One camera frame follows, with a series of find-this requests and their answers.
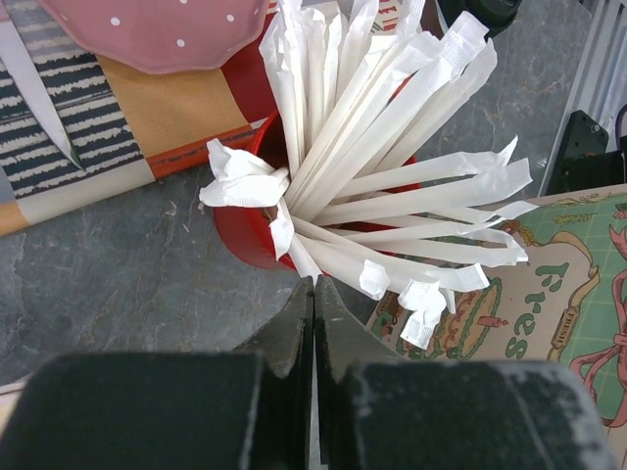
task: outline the black and white striped fabric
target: black and white striped fabric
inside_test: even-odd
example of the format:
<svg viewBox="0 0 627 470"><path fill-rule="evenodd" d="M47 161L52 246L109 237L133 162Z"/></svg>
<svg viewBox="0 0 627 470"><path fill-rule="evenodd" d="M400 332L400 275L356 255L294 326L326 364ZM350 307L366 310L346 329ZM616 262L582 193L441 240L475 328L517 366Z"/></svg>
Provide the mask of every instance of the black and white striped fabric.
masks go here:
<svg viewBox="0 0 627 470"><path fill-rule="evenodd" d="M51 143L0 61L0 165L16 199L143 157L98 62L34 0L5 0L87 174Z"/></svg>

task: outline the cardboard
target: cardboard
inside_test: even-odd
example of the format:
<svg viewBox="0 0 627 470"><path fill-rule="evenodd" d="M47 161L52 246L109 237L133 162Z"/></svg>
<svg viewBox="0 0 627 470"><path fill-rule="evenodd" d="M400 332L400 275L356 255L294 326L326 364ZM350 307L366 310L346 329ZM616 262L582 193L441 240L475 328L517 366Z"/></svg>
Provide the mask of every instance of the cardboard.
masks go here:
<svg viewBox="0 0 627 470"><path fill-rule="evenodd" d="M490 286L457 294L457 314L442 316L426 350L400 338L408 313L396 295L366 326L414 360L563 362L597 403L627 470L627 185L530 202L540 207L500 227L529 261L486 268Z"/></svg>

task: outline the pink polka dot bowl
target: pink polka dot bowl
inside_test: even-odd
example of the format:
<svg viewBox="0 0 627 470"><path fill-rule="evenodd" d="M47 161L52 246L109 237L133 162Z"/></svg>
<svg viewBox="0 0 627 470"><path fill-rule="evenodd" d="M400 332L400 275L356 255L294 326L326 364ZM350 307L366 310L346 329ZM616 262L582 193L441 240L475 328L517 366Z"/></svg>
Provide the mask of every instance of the pink polka dot bowl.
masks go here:
<svg viewBox="0 0 627 470"><path fill-rule="evenodd" d="M38 1L82 48L147 73L223 66L262 33L269 3L268 0Z"/></svg>

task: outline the black object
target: black object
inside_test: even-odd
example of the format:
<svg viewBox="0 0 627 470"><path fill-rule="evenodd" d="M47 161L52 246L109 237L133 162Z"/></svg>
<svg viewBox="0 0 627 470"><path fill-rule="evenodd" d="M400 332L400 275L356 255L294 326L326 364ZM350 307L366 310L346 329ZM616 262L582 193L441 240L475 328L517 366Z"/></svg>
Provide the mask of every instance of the black object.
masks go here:
<svg viewBox="0 0 627 470"><path fill-rule="evenodd" d="M522 0L437 0L438 7L448 26L466 10L486 27L489 37L494 37L509 27L518 13Z"/></svg>
<svg viewBox="0 0 627 470"><path fill-rule="evenodd" d="M555 157L547 194L627 182L624 151L606 153L607 132L583 111L570 115Z"/></svg>
<svg viewBox="0 0 627 470"><path fill-rule="evenodd" d="M0 469L305 469L314 350L331 470L616 468L567 367L404 360L321 278L234 353L57 358L28 381Z"/></svg>

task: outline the gray countertop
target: gray countertop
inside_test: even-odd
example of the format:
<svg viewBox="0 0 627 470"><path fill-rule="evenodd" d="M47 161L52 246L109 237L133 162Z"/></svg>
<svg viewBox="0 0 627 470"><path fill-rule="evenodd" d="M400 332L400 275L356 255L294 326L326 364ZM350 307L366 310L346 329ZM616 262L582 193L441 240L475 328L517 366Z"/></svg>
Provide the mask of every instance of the gray countertop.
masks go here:
<svg viewBox="0 0 627 470"><path fill-rule="evenodd" d="M520 137L536 195L590 15L576 0L524 0L495 39L486 85L420 151L501 150ZM70 351L229 349L262 326L297 282L245 265L219 239L198 191L207 167L75 211L0 240L0 384ZM342 288L362 320L372 301Z"/></svg>

